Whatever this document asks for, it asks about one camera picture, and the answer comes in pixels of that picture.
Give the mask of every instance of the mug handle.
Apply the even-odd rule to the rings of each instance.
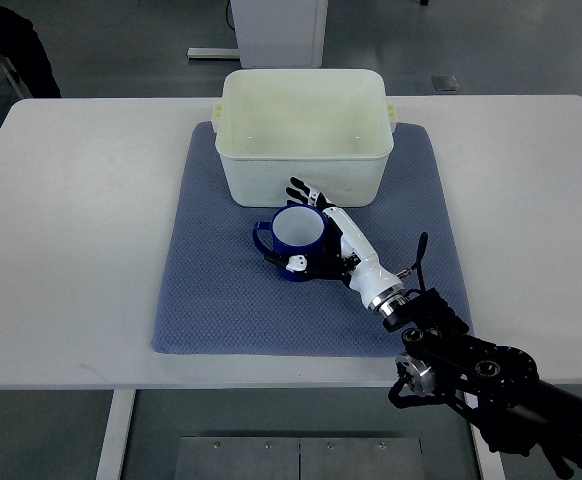
[[[271,231],[271,222],[256,222],[253,226],[253,243],[255,244],[256,248],[260,250],[264,255],[267,253],[273,253],[273,250],[269,250],[264,243],[258,237],[258,230],[269,230]]]

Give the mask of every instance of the table leg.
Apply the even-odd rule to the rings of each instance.
[[[466,404],[471,408],[478,406],[478,399],[473,395],[464,395]],[[484,441],[480,430],[471,425],[471,433],[473,434],[473,445],[475,446],[475,454],[478,459],[478,467],[480,468],[480,475],[483,480],[505,480],[504,467],[502,466],[502,459],[499,453],[489,451],[487,442]]]
[[[120,478],[134,401],[134,389],[113,391],[96,480],[119,480]]]

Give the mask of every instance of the bin handle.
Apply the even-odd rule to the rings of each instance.
[[[389,112],[389,124],[391,125],[391,131],[395,132],[395,127],[398,124],[398,114],[395,110],[395,103],[387,102],[387,110]]]
[[[222,102],[215,102],[215,104],[213,104],[213,113],[211,114],[211,125],[213,126],[214,133],[218,133],[218,127],[220,126],[221,117],[222,117]]]

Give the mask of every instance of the white plastic bin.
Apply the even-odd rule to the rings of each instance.
[[[230,74],[213,121],[240,205],[285,205],[295,176],[339,206],[360,207],[378,192],[397,120],[377,73],[302,69]]]

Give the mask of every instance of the person's leg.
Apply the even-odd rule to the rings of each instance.
[[[60,97],[47,54],[33,23],[0,6],[0,53],[7,57],[34,97]]]

